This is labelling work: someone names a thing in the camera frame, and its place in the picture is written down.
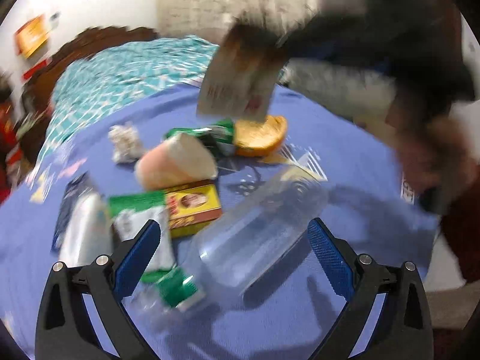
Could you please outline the dark red sleeve forearm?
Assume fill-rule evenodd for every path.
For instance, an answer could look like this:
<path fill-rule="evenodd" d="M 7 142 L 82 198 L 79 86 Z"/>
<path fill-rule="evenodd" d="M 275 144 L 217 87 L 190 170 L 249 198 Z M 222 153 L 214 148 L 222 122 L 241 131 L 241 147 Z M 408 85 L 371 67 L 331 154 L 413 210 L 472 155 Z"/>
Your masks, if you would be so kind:
<path fill-rule="evenodd" d="M 365 11 L 316 14 L 287 33 L 291 58 L 376 70 L 428 121 L 476 98 L 473 74 L 448 28 L 445 0 L 364 0 Z"/>

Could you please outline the person's right hand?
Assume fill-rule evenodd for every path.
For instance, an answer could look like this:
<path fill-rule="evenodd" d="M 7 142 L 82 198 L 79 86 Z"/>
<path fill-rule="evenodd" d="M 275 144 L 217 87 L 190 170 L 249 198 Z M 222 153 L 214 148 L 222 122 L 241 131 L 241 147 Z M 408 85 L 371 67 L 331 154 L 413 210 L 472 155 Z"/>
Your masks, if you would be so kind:
<path fill-rule="evenodd" d="M 443 114 L 422 122 L 412 104 L 396 99 L 386 121 L 394 128 L 394 149 L 406 181 L 427 211 L 445 213 L 478 177 L 478 163 L 461 119 Z"/>

